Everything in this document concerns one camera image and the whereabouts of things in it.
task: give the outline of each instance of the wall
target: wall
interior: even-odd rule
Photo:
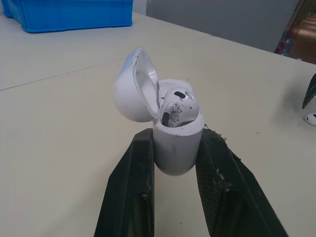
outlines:
[[[148,0],[147,15],[274,51],[298,0]]]
[[[134,0],[133,11],[146,15],[147,0]]]

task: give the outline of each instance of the white earbud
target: white earbud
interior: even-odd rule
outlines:
[[[309,114],[305,117],[306,122],[308,122],[310,125],[316,126],[316,113]]]
[[[198,117],[199,106],[192,92],[179,87],[169,90],[164,98],[161,124],[166,127],[180,127]]]

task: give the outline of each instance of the red object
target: red object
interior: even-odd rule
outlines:
[[[276,47],[275,53],[280,53],[280,52],[281,52],[281,48],[280,47]]]

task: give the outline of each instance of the white earbud on table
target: white earbud on table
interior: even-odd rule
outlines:
[[[193,93],[182,87],[174,88],[164,98],[161,124],[180,127],[194,121],[198,114],[199,106]]]
[[[305,117],[306,122],[308,122],[310,125],[316,126],[316,113],[309,114]]]

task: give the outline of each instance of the black object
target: black object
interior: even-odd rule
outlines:
[[[310,85],[306,91],[306,95],[303,101],[303,109],[308,105],[308,103],[316,96],[316,74],[313,76]]]
[[[253,174],[209,129],[203,130],[196,171],[210,236],[287,237]],[[151,129],[135,135],[111,174],[94,236],[154,236]]]

